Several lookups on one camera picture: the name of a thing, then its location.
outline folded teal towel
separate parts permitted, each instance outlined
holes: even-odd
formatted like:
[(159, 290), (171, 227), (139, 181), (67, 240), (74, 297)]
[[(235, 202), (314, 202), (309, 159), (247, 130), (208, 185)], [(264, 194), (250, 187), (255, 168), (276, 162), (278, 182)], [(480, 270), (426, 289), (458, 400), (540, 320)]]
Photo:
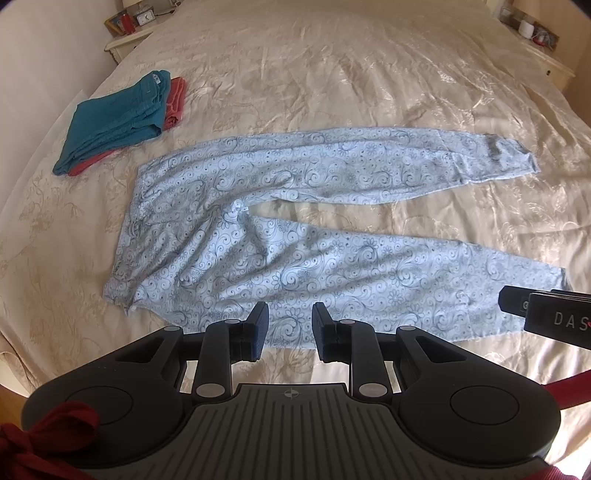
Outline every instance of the folded teal towel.
[(82, 102), (53, 173), (65, 175), (94, 155), (159, 136), (169, 92), (170, 72), (155, 70), (132, 87)]

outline red fabric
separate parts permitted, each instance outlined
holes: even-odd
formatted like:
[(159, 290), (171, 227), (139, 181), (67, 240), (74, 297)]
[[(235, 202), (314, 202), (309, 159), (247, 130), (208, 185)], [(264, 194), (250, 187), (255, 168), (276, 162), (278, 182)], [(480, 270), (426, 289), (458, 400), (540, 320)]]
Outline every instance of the red fabric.
[(184, 96), (187, 91), (187, 81), (182, 77), (170, 81), (170, 93), (166, 100), (166, 118), (164, 129), (174, 127), (183, 118)]
[(560, 410), (591, 401), (591, 370), (544, 385), (556, 399)]
[(107, 155), (111, 155), (114, 151), (116, 151), (116, 150), (108, 150), (106, 152), (99, 153), (98, 155), (95, 155), (94, 157), (90, 157), (87, 160), (80, 162), (78, 165), (74, 165), (70, 169), (70, 171), (68, 172), (68, 176), (69, 177), (76, 177), (77, 175), (80, 175), (88, 167), (90, 167), (91, 165), (94, 165), (99, 160), (102, 160)]
[(534, 473), (523, 480), (579, 480), (575, 476), (565, 475), (555, 466), (549, 466), (542, 471)]
[(63, 403), (29, 432), (12, 423), (0, 425), (0, 478), (12, 480), (92, 480), (53, 454), (75, 452), (89, 445), (99, 416), (82, 402)]

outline red strap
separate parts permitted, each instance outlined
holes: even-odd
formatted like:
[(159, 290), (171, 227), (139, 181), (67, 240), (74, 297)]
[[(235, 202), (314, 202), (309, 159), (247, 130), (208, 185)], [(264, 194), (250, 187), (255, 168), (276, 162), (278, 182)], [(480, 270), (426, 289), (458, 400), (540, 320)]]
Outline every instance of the red strap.
[(575, 476), (565, 475), (555, 466), (549, 466), (533, 475), (530, 475), (523, 480), (579, 480)]
[(560, 410), (591, 401), (591, 370), (545, 385)]
[(80, 450), (96, 438), (99, 416), (88, 405), (67, 402), (49, 412), (28, 432), (0, 425), (0, 472), (14, 480), (92, 480), (55, 453)]

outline bedspread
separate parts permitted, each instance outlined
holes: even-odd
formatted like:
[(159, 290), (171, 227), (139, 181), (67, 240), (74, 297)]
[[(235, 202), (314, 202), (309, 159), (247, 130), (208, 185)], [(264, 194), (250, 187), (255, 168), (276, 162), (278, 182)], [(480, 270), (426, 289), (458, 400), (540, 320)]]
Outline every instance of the bedspread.
[[(513, 138), (541, 174), (384, 205), (269, 202), (251, 212), (348, 231), (459, 239), (567, 269), (590, 292), (591, 129), (478, 0), (185, 0), (99, 87), (187, 79), (183, 120), (79, 177), (42, 160), (0, 232), (0, 352), (29, 389), (163, 325), (101, 298), (137, 167), (232, 135), (429, 127)], [(591, 368), (581, 349), (516, 333), (462, 343), (540, 381)], [(269, 349), (238, 381), (346, 380), (314, 351)], [(563, 413), (548, 457), (582, 474), (591, 407)]]

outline photo frame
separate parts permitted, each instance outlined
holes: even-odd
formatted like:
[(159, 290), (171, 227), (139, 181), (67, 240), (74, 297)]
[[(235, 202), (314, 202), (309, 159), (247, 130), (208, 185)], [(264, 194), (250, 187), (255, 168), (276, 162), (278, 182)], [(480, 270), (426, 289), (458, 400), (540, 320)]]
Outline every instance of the photo frame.
[(560, 37), (552, 32), (549, 28), (543, 26), (539, 22), (534, 22), (534, 36), (532, 41), (545, 48), (549, 48), (552, 52), (556, 51)]
[(114, 35), (125, 35), (125, 30), (123, 29), (123, 23), (121, 23), (121, 15), (126, 13), (127, 10), (122, 10), (118, 12), (116, 15), (105, 20), (105, 26), (107, 29)]

